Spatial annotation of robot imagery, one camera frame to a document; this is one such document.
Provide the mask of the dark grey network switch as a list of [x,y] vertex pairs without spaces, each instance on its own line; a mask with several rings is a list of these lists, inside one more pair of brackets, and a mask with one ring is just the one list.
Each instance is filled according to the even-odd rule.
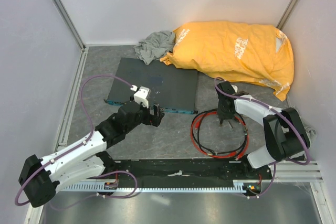
[[116,76],[137,87],[151,90],[150,106],[157,103],[164,112],[194,114],[197,70],[178,69],[159,61],[146,65],[139,59],[121,58]]

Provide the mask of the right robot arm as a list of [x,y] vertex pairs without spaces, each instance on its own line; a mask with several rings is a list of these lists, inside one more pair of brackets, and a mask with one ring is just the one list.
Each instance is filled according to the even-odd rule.
[[264,129],[265,144],[246,156],[240,166],[241,174],[248,179],[259,173],[259,168],[287,160],[299,165],[310,162],[310,140],[299,113],[294,108],[281,109],[261,102],[244,92],[236,92],[232,84],[222,81],[215,84],[222,114],[230,118],[242,114],[259,123]]

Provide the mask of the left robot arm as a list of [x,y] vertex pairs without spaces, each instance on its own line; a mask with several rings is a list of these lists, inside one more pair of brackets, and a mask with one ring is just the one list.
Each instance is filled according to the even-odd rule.
[[61,151],[42,158],[26,158],[18,182],[21,188],[15,205],[37,208],[48,203],[59,191],[91,177],[111,178],[115,173],[107,149],[123,141],[138,125],[158,127],[164,117],[159,105],[153,110],[128,101],[89,134]]

